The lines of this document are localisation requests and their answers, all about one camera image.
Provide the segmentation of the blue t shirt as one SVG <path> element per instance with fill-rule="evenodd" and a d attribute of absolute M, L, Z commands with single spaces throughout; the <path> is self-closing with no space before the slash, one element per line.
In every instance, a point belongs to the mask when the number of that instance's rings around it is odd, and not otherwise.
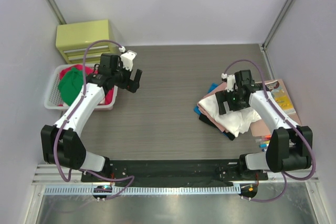
<path fill-rule="evenodd" d="M 208 91 L 207 91 L 207 94 L 210 94 L 210 93 L 211 93 L 214 89 L 216 89 L 217 87 L 218 87 L 218 84 L 216 84 L 216 83 L 212 83 L 211 86 L 210 86 L 210 88 L 209 88 Z M 194 112 L 195 112 L 197 115 L 200 115 L 200 114 L 201 114 L 198 105 L 196 105 L 196 106 L 194 107 Z"/>

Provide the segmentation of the white printed t shirt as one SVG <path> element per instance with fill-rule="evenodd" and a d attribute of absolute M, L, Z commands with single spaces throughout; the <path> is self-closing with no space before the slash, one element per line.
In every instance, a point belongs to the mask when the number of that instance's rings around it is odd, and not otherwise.
<path fill-rule="evenodd" d="M 239 111 L 229 111 L 224 115 L 219 115 L 218 104 L 215 95 L 212 95 L 202 102 L 205 103 L 204 107 L 208 112 L 214 109 L 214 119 L 223 125 L 228 132 L 232 133 L 235 137 L 239 134 L 244 134 L 250 128 L 250 125 L 256 121 L 261 120 L 260 115 L 253 108 L 246 108 Z"/>

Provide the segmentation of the pink t shirt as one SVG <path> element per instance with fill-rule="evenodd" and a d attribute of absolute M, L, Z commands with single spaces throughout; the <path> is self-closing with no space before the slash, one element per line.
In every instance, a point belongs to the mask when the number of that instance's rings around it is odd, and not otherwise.
<path fill-rule="evenodd" d="M 225 130 L 226 132 L 228 132 L 228 130 L 223 126 L 221 125 L 220 123 L 218 123 L 215 119 L 214 119 L 214 109 L 211 109 L 210 112 L 208 112 L 206 110 L 206 108 L 204 107 L 205 103 L 202 102 L 204 99 L 212 96 L 212 95 L 215 95 L 216 92 L 219 92 L 219 91 L 223 91 L 224 89 L 226 88 L 226 83 L 225 82 L 222 82 L 221 84 L 218 84 L 218 87 L 216 89 L 214 89 L 210 94 L 206 94 L 199 102 L 197 102 L 197 105 L 200 109 L 200 112 L 201 114 L 204 114 L 205 116 L 207 116 L 211 122 L 213 122 L 220 130 Z"/>

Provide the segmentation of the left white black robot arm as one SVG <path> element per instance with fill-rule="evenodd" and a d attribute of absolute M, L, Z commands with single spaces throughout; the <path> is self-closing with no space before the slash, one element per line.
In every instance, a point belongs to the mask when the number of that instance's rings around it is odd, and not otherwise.
<path fill-rule="evenodd" d="M 96 71 L 85 78 L 85 83 L 73 104 L 54 124 L 41 130 L 44 160 L 58 168 L 66 167 L 109 177 L 112 173 L 107 157 L 88 152 L 80 136 L 97 105 L 115 87 L 135 93 L 140 87 L 142 70 L 131 78 L 136 53 L 126 51 L 121 55 L 102 54 Z"/>

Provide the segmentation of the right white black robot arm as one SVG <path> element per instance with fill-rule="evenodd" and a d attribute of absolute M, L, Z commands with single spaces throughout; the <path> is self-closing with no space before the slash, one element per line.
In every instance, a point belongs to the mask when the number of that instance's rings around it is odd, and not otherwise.
<path fill-rule="evenodd" d="M 244 169 L 287 173 L 314 168 L 312 130 L 291 119 L 263 82 L 256 83 L 250 70 L 222 74 L 222 80 L 226 88 L 215 94 L 219 113 L 225 115 L 246 108 L 254 109 L 271 133 L 265 152 L 240 156 Z"/>

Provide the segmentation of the black t shirt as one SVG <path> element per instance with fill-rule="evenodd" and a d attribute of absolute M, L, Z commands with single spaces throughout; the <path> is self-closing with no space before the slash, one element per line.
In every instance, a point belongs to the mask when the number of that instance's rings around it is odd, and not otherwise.
<path fill-rule="evenodd" d="M 207 124 L 207 125 L 209 125 L 209 126 L 215 128 L 215 129 L 219 130 L 219 131 L 220 131 L 222 134 L 224 134 L 229 140 L 233 141 L 233 140 L 236 138 L 232 133 L 230 133 L 230 132 L 226 132 L 225 130 L 220 130 L 220 129 L 219 129 L 213 122 L 211 122 L 210 119 L 209 119 L 207 116 L 205 116 L 204 114 L 200 114 L 199 117 L 198 117 L 198 119 L 199 119 L 201 122 L 203 122 L 203 123 L 205 123 L 205 124 Z"/>

